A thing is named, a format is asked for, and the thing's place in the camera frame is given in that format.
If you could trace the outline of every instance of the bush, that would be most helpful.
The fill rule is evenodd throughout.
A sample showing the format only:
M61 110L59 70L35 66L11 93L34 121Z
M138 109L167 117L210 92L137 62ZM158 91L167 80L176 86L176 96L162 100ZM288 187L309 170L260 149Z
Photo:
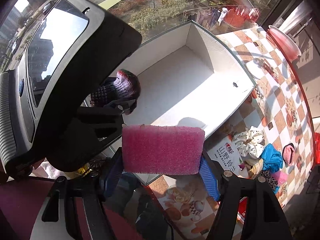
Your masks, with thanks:
M118 3L116 8L111 8L108 11L113 15L121 17L125 12L130 11L131 9L143 5L147 0L124 0Z
M16 60L21 60L23 52L16 57Z
M169 18L181 14L187 3L185 0L163 0L163 6L142 8L131 15L129 24L139 32L147 32L156 25L166 22Z

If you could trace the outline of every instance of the table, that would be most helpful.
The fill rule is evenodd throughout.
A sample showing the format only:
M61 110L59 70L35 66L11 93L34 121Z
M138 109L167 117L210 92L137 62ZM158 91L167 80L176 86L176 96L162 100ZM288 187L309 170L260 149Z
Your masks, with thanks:
M217 37L245 64L257 83L255 92L218 131L235 134L255 126L265 133L265 145L271 143L280 152L288 143L294 144L294 165L282 168L288 180L276 194L284 207L304 183L313 163L314 129L301 83L282 49L261 27ZM149 184L147 190L185 239L206 238L218 204L207 195L199 175L163 175ZM240 238L241 229L238 221L234 240Z

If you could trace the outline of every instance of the white box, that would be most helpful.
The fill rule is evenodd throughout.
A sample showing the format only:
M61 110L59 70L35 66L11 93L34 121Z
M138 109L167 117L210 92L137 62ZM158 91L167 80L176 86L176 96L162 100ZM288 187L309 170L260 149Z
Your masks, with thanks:
M204 149L210 159L218 161L224 170L232 171L237 176L249 178L247 169L244 167L241 170L239 166L243 161L229 135L214 133L204 142Z

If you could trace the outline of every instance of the pink bowl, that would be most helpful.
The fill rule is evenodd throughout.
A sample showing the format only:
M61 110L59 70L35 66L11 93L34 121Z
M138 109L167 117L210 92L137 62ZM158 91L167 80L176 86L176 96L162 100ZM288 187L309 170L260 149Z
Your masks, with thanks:
M290 62L301 56L299 47L287 34L272 25L269 25L269 28L269 34L279 43Z

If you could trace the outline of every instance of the knitted hat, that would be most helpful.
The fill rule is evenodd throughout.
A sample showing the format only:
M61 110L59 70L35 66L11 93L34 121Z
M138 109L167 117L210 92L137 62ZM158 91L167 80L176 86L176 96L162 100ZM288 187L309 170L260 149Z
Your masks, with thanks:
M107 78L104 84L91 93L91 106L103 107L111 101L125 99L135 99L135 102L130 107L126 114L132 113L137 106L137 99L140 96L141 88L136 75L120 69L117 72L117 78Z
M288 145L284 146L282 150L282 157L287 167L293 165L293 157L294 157L293 143L289 143Z

